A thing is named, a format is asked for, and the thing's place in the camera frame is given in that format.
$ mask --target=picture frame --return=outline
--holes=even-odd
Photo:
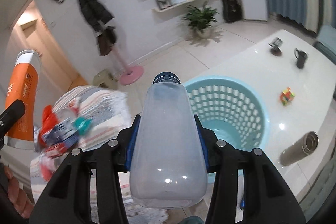
[[[157,6],[159,7],[159,10],[167,9],[168,7],[173,6],[173,3],[171,0],[156,0]]]

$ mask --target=pink base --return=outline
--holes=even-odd
[[[132,71],[130,74],[124,72],[120,77],[119,81],[122,85],[130,85],[143,75],[143,67],[141,66],[134,66],[129,69]]]

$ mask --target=doorway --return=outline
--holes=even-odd
[[[16,22],[25,46],[41,57],[42,68],[49,80],[63,93],[87,82],[71,65],[34,1],[31,1]]]

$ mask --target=plastic laundry basket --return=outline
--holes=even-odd
[[[255,91],[245,83],[223,76],[205,76],[184,83],[192,110],[202,126],[236,149],[265,148],[269,119]],[[214,176],[209,176],[212,183]]]

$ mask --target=plastic bottle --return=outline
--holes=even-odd
[[[205,195],[207,170],[188,93],[164,72],[148,89],[130,169],[133,200],[147,208],[192,206]]]
[[[9,82],[5,108],[20,99],[25,104],[26,111],[8,131],[6,144],[9,146],[34,150],[33,116],[40,71],[41,59],[37,52],[25,50],[19,53]]]

